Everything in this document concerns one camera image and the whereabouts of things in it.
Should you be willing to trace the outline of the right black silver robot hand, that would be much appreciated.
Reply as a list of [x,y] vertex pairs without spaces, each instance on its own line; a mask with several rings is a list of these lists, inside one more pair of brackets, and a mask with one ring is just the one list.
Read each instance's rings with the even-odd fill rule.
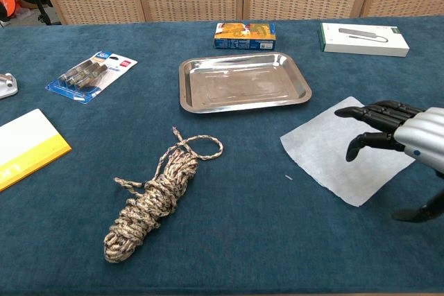
[[353,161],[365,147],[395,150],[434,169],[443,178],[443,108],[420,109],[398,101],[378,101],[362,107],[343,107],[334,114],[354,118],[377,129],[356,136],[345,160]]

